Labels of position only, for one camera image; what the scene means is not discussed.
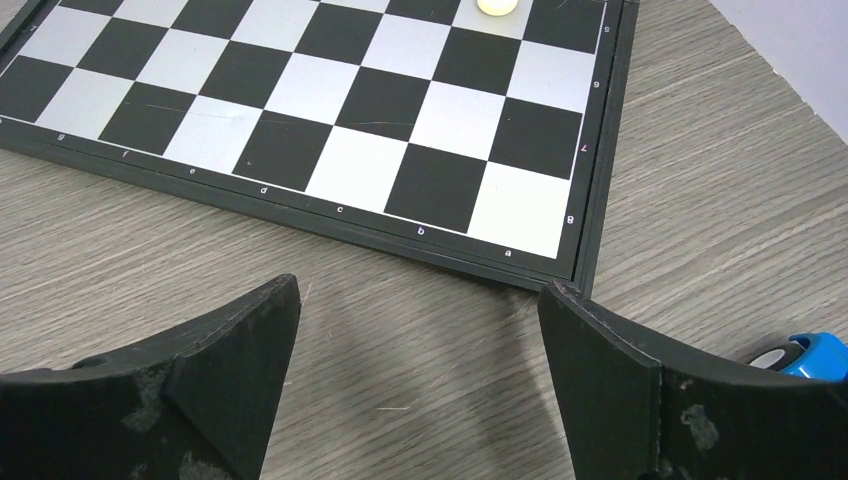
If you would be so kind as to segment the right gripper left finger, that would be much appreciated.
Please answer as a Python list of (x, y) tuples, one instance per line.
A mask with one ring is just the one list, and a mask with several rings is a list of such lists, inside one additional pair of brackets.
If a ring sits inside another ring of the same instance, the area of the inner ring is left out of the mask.
[(256, 479), (301, 313), (277, 276), (65, 370), (1, 377), (5, 479)]

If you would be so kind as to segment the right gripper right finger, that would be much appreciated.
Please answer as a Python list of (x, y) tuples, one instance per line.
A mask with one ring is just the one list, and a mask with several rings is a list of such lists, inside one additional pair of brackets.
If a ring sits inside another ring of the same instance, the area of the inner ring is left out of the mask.
[(843, 479), (847, 385), (748, 366), (552, 283), (538, 299), (579, 479)]

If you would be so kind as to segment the yellow blue toy car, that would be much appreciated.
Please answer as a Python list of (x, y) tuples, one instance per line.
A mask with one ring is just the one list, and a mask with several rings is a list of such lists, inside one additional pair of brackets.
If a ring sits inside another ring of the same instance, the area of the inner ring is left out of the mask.
[(783, 343), (757, 352), (746, 364), (814, 380), (847, 380), (847, 344), (829, 332), (789, 336)]

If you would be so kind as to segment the black white chessboard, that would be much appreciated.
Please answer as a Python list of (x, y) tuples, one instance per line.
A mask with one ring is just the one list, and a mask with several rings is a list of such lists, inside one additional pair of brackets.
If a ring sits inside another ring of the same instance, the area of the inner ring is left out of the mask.
[(594, 280), (639, 5), (28, 1), (1, 146), (527, 289)]

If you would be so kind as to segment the white chess pawn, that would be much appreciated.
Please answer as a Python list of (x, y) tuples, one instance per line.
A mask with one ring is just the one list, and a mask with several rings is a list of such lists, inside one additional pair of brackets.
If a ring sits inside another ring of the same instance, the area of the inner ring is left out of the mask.
[(486, 15), (501, 17), (512, 13), (518, 0), (477, 0), (477, 7)]

